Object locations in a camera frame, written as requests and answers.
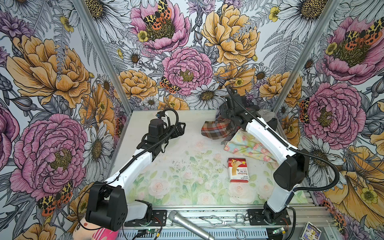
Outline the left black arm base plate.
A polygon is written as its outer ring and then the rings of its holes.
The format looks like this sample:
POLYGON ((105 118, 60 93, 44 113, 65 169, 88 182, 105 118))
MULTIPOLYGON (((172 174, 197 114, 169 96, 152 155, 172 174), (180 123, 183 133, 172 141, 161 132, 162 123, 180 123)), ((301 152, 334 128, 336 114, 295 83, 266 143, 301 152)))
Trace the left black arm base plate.
POLYGON ((167 210, 153 210, 151 218, 132 220, 124 223, 124 227, 165 227, 167 222, 167 210))

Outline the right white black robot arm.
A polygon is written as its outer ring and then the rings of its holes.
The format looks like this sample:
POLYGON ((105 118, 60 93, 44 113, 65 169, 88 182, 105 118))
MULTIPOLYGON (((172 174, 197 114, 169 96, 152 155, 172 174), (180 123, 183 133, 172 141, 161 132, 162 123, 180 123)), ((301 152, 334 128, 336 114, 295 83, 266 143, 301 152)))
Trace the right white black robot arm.
POLYGON ((246 99, 236 90, 226 86, 228 96, 220 106, 220 112, 237 127, 255 137, 276 160, 279 167, 273 173, 275 186, 272 195, 264 204, 262 216, 267 224, 274 224, 290 204, 296 188, 307 176, 309 157, 284 140, 277 132, 276 119, 266 122, 255 110, 248 110, 246 99))

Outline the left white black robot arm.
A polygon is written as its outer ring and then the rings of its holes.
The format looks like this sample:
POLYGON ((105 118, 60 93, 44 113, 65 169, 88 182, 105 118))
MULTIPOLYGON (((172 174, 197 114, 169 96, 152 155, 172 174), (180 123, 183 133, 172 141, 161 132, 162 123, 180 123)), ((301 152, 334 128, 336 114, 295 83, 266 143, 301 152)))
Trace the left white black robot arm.
POLYGON ((158 112, 128 162, 103 183, 95 183, 90 188, 85 220, 100 229, 114 232, 130 221, 150 223, 153 219, 152 204, 141 200, 128 204, 126 194, 141 171, 159 153, 165 152, 171 139, 182 136, 185 128, 186 124, 180 122, 177 111, 165 109, 158 112))

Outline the red plaid cloth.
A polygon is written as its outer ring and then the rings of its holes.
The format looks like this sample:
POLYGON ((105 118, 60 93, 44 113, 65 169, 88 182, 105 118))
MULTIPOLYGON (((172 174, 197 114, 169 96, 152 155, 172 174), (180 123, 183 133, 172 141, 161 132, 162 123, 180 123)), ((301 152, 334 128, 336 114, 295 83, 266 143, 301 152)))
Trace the red plaid cloth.
POLYGON ((205 121, 201 134, 212 140, 220 140, 233 136, 238 130, 239 127, 232 120, 219 116, 214 121, 205 121))

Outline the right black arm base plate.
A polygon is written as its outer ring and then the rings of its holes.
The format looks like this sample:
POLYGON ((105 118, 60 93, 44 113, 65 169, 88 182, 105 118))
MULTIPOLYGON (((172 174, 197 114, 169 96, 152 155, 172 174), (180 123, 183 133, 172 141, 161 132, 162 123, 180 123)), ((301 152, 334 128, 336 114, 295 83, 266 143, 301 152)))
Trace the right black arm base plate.
POLYGON ((287 209, 274 213, 268 209, 248 209, 247 215, 251 226, 290 225, 291 219, 287 209))

